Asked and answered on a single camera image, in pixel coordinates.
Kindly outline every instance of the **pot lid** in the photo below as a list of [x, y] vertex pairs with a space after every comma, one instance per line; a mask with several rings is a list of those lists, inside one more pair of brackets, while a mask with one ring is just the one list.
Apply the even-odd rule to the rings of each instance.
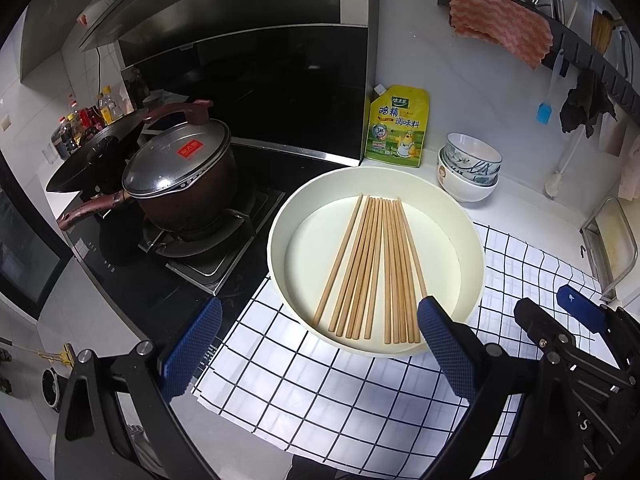
[[185, 188], [218, 161], [229, 143], [229, 129], [221, 121], [169, 128], [142, 146], [129, 161], [122, 187], [134, 198]]

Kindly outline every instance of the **seasoning packet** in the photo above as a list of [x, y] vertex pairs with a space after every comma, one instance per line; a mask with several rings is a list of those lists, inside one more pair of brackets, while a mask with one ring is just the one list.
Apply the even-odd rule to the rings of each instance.
[[393, 85], [371, 104], [364, 156], [398, 166], [420, 166], [429, 118], [422, 88]]

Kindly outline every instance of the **checkered tablecloth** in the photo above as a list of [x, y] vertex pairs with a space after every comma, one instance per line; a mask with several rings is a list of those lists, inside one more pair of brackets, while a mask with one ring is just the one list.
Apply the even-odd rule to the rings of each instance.
[[[486, 285], [467, 320], [484, 343], [510, 355], [540, 351], [513, 318], [531, 298], [591, 349], [591, 334], [558, 307], [569, 283], [599, 298], [591, 276], [510, 235], [476, 224], [484, 240]], [[267, 277], [224, 340], [210, 348], [193, 389], [208, 409], [280, 449], [374, 478], [416, 478], [444, 446], [466, 411], [430, 352], [373, 359], [313, 336], [283, 306]], [[511, 396], [475, 474], [493, 466], [519, 396]]]

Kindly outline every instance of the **electrical outlet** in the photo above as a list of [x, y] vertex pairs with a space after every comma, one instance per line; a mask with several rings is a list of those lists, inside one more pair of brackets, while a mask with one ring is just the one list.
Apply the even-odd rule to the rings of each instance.
[[11, 126], [11, 119], [9, 118], [9, 114], [5, 115], [2, 120], [0, 121], [0, 126], [2, 127], [2, 130], [5, 132], [6, 129]]

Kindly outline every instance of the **black utensil rack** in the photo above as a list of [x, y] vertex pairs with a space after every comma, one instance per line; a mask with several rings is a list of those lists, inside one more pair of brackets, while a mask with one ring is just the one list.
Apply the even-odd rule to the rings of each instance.
[[[562, 77], [566, 76], [569, 63], [581, 70], [586, 68], [593, 70], [600, 76], [600, 80], [613, 100], [620, 105], [636, 124], [640, 125], [640, 96], [633, 89], [631, 83], [609, 61], [604, 59], [601, 53], [580, 38], [574, 31], [533, 6], [525, 4], [521, 0], [511, 1], [536, 12], [549, 22], [554, 42], [551, 46], [551, 51], [542, 60], [544, 66], [553, 69], [558, 52], [561, 48], [564, 48], [564, 61], [562, 62], [560, 75]], [[438, 0], [438, 5], [441, 6], [449, 6], [449, 3], [450, 0]]]

